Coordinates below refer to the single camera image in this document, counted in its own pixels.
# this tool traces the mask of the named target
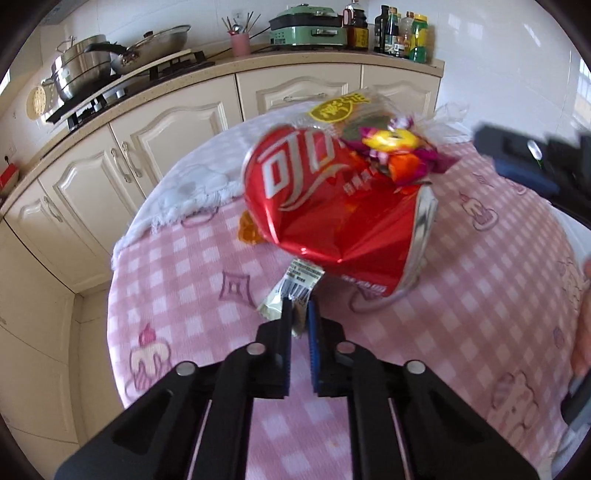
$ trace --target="floor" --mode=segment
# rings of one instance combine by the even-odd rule
[[[84,297],[79,316],[80,410],[88,439],[123,411],[106,341],[108,293]]]

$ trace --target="gas stove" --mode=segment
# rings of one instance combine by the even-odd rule
[[[43,116],[45,122],[68,123],[70,132],[106,112],[123,100],[177,76],[214,65],[204,53],[192,50],[169,55],[124,76],[112,75],[89,85],[84,91]]]

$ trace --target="red snack bag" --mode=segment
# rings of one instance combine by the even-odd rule
[[[280,125],[249,153],[245,199],[261,235],[388,296],[414,281],[437,207],[427,186],[392,180],[328,132]]]

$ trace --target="sauce bottle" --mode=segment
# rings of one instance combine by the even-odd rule
[[[396,7],[390,7],[388,15],[388,23],[386,30],[384,31],[384,53],[393,55],[397,50],[397,38],[398,38],[398,10]]]
[[[343,26],[347,30],[347,47],[353,50],[369,48],[368,19],[359,5],[359,0],[352,0],[343,10]]]
[[[385,19],[385,25],[388,22],[388,5],[382,5],[382,11],[374,21],[374,52],[377,53],[384,53],[384,45],[381,43],[382,18]]]
[[[427,62],[427,34],[429,24],[425,15],[415,15],[411,28],[410,52],[408,58],[417,63]]]

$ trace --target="person's hand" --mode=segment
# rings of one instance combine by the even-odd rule
[[[583,273],[585,277],[591,278],[591,259],[585,261]],[[573,373],[578,377],[584,377],[591,369],[591,289],[589,288],[581,298],[577,333],[574,339],[573,353],[570,356],[570,365],[573,367]]]

